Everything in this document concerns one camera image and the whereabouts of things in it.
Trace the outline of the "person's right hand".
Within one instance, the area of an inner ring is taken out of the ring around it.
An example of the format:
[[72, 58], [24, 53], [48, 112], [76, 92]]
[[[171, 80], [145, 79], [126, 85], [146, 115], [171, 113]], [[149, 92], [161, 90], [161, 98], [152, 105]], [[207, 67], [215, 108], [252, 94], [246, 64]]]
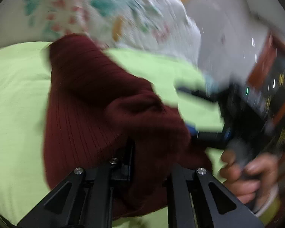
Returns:
[[225, 150], [221, 160], [226, 163], [220, 170], [220, 176], [225, 179], [224, 186], [242, 203], [255, 201], [256, 208], [262, 207], [278, 179], [278, 157], [265, 152], [242, 168], [236, 163], [235, 153]]

